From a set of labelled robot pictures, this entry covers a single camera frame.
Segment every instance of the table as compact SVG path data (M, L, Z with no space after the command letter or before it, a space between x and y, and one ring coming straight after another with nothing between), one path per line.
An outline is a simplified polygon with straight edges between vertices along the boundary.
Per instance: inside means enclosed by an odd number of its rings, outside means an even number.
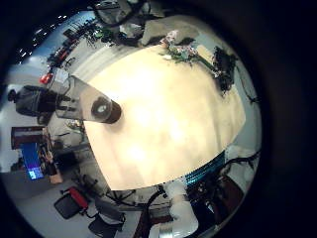
M202 63L175 63L162 52L161 46L142 49L88 82L122 108L114 124L84 122L112 190L159 184L200 168L246 121L235 86L223 97Z

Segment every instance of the computer monitor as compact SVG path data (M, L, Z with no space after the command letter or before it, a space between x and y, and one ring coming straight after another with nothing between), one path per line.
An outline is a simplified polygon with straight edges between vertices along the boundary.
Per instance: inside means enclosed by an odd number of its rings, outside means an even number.
M38 155L38 145L37 143L26 143L20 145L24 165L26 167L27 173L30 179L40 179L43 178L43 172L41 170L41 161Z

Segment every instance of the chair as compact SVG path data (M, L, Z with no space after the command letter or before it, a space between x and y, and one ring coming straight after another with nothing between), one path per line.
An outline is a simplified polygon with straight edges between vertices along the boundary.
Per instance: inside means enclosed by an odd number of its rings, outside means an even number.
M62 190L61 194L63 196L53 206L64 219L69 219L77 213L85 214L89 200L78 188L72 186Z
M102 200L99 197L95 198L95 206L98 212L92 216L94 220L88 226L92 233L99 237L112 238L117 231L122 231L122 226L125 222L125 215L123 212L119 211L113 203ZM101 218L100 214L118 221L119 223L109 224Z

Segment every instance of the cable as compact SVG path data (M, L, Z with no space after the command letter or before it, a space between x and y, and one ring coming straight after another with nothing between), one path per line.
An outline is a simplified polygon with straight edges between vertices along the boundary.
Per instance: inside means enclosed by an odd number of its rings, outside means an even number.
M98 12L98 8L96 8L96 6L94 5L93 3L94 1L92 1L92 4L91 4L91 7L93 9L93 12L95 13L96 15L96 18L102 22L104 24L105 27L108 27L108 28L113 28L113 27L118 27L122 24L124 24L125 22L127 22L130 18L132 18L137 12L139 12L141 10L141 8L143 7L143 5L145 4L146 0L139 0L138 3L135 4L134 8L131 10L131 12L129 12L127 14L127 16L125 16L123 19L121 19L119 22L116 22L116 23L112 23L112 24L109 24L109 23L106 23L102 17L100 16L99 12Z
M152 206L159 206L159 205L165 205L165 204L170 204L170 202L167 201L167 202L162 202L162 203L155 203L155 204L151 204L150 207L152 207Z
M261 150L258 150L254 155L250 156L250 157L238 157L236 159L232 159L230 161L228 161L227 163L225 163L224 165L222 165L221 167L219 167L217 169L217 172L220 172L222 169L226 168L227 166L233 164L233 163L241 163L241 162L252 162L254 161L255 159L258 158L259 156L259 153L260 153Z
M63 133L63 134L55 135L55 136L61 137L61 136L69 135L69 134L70 134L70 132L66 132L66 133Z
M148 213L149 213L149 207L152 204L152 202L154 202L154 200L163 193L165 193L165 191L163 189L160 189L150 197L150 199L148 200L145 206L145 209L148 211Z
M248 91L246 90L246 85L245 85L245 82L244 82L244 80L243 80L243 77L242 77L242 74L241 74L241 72L240 72L240 69L239 69L237 66L236 66L236 68L237 68L237 71L238 71L239 76L240 76L240 81L241 81L242 87L243 87L243 89L244 89L244 91L245 91L245 93L246 93L246 96L248 97L248 99L249 99L249 101L250 101L250 104L253 104L254 102L255 102L255 103L259 103L258 98L257 98L257 97L252 97L252 96L250 96L250 94L249 94Z

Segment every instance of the glass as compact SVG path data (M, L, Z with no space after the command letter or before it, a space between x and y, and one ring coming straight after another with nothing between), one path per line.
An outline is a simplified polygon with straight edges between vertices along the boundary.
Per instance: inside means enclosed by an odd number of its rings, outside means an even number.
M75 76L61 85L56 98L59 118L115 123L121 116L118 103Z

